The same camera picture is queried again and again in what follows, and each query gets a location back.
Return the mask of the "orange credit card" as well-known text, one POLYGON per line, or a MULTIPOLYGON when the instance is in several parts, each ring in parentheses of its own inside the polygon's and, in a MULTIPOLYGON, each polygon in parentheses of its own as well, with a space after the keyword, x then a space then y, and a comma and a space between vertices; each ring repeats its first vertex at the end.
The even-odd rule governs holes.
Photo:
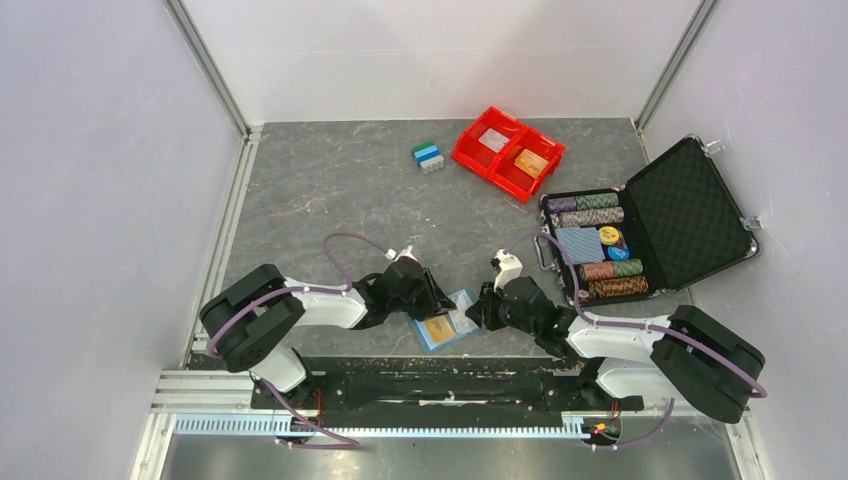
POLYGON ((424 342, 431 350, 440 347, 442 344, 453 340, 457 334, 455 333, 448 315, 441 315, 428 318, 419 323, 424 342))
POLYGON ((548 160, 529 149, 524 149, 515 157, 514 165, 525 174, 536 179, 547 167, 548 160))

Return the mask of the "blue card holder wallet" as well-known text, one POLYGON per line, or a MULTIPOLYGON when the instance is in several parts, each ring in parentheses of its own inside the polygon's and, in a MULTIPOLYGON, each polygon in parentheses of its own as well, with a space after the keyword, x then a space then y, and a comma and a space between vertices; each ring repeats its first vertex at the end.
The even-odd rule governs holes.
POLYGON ((407 318, 407 323, 425 354, 434 353, 469 335, 481 332, 481 328, 465 314, 475 303, 475 295, 468 288, 464 288, 449 294, 448 297, 455 304, 455 308, 446 314, 426 320, 411 316, 407 318))

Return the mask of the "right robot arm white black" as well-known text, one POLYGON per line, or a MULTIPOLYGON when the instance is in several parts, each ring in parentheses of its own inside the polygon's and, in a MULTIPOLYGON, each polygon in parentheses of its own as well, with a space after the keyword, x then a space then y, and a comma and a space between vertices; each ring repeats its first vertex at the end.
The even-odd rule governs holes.
POLYGON ((467 316, 485 330, 530 335, 552 357, 581 362, 580 400, 602 408, 613 399, 682 399, 724 423, 738 422, 753 398, 764 355, 692 305, 649 318, 609 317, 557 305, 530 277, 486 282, 467 316))

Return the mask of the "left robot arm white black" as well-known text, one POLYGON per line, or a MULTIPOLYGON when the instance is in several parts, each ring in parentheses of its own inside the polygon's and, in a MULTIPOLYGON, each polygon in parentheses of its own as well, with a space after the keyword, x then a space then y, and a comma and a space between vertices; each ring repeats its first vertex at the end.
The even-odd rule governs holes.
POLYGON ((312 399, 314 381, 300 355, 282 344, 293 328, 362 330, 394 313, 428 320, 455 307, 428 268, 401 255, 383 272, 337 287, 287 278, 263 264, 203 305, 199 320, 209 355, 229 372, 269 381, 281 400, 297 408, 312 399))

